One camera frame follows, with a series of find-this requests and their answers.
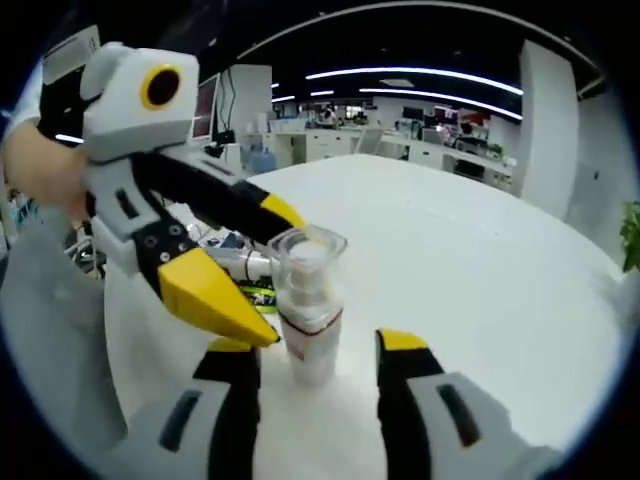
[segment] white pillar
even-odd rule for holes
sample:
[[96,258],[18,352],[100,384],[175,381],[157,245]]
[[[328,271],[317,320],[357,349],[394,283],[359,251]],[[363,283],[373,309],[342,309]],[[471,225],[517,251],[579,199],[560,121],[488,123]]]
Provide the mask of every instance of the white pillar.
[[346,105],[338,105],[336,107],[336,117],[338,118],[347,118],[347,106]]
[[502,146],[505,155],[516,158],[519,142],[520,125],[502,117],[491,115],[491,120],[489,121],[489,143],[496,143]]
[[[234,88],[231,88],[229,74]],[[271,111],[271,83],[271,67],[268,65],[233,65],[229,71],[223,72],[216,94],[218,131],[224,131],[223,124],[228,122],[228,128],[235,131],[236,139],[246,135],[248,123],[254,122],[259,113]],[[236,95],[232,105],[234,89]]]
[[571,64],[529,40],[520,54],[524,95],[515,193],[565,219],[578,158],[578,101]]

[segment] yellow circle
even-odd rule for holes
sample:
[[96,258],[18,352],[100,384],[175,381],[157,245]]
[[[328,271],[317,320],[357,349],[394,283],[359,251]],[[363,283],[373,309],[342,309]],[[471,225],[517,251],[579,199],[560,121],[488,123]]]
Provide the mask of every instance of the yellow circle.
[[[175,90],[170,95],[170,97],[166,99],[162,99],[162,101],[159,103],[155,103],[150,98],[150,89],[153,85],[154,80],[157,80],[157,78],[160,75],[164,74],[165,72],[175,73],[178,77],[178,83],[175,87]],[[142,85],[140,86],[140,101],[142,102],[142,105],[144,106],[144,108],[146,108],[147,110],[162,110],[163,108],[167,107],[171,103],[171,101],[175,98],[176,93],[178,93],[178,90],[180,89],[181,80],[182,78],[180,76],[180,69],[178,69],[178,67],[176,67],[175,65],[163,64],[163,65],[156,65],[155,67],[153,67],[149,71],[149,73],[147,73],[147,75],[144,77],[144,80],[142,81]]]

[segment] screw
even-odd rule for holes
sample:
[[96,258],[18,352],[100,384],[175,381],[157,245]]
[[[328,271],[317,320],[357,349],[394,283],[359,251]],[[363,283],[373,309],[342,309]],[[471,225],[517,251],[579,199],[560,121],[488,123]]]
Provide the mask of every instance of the screw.
[[158,239],[153,235],[144,238],[144,244],[147,248],[153,248],[158,244]]

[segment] robotic hand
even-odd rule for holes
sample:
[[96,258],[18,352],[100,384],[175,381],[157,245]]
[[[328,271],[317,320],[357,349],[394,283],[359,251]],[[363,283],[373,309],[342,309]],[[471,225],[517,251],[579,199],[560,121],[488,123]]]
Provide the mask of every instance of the robotic hand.
[[460,373],[445,373],[427,343],[380,329],[378,418],[390,480],[534,479],[557,460],[511,428],[507,409]]
[[[191,147],[198,63],[179,53],[110,43],[80,86],[89,213],[96,240],[140,272],[178,318],[222,337],[194,378],[144,406],[104,472],[116,478],[251,478],[260,365],[277,333],[229,276],[189,239],[152,191],[260,244],[303,220],[273,194]],[[390,479],[530,478],[554,457],[512,430],[506,409],[424,341],[379,330],[378,418]]]
[[304,224],[281,199],[188,144],[198,68],[190,55],[119,43],[90,59],[80,85],[90,102],[83,130],[88,211],[100,249],[125,273],[140,272],[171,313],[265,347],[277,333],[152,194],[187,203],[207,223],[263,245]]

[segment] computer monitor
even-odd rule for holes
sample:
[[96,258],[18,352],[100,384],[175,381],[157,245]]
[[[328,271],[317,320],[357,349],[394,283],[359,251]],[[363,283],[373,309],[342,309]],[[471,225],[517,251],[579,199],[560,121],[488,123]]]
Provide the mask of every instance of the computer monitor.
[[424,120],[424,110],[421,108],[404,107],[402,109],[402,118],[410,120]]
[[458,123],[458,112],[451,108],[434,107],[433,116],[442,125],[456,125]]
[[440,122],[433,115],[425,115],[424,116],[424,126],[427,128],[435,128],[440,125]]
[[191,138],[211,140],[218,79],[219,75],[215,75],[198,87],[198,101],[191,126]]

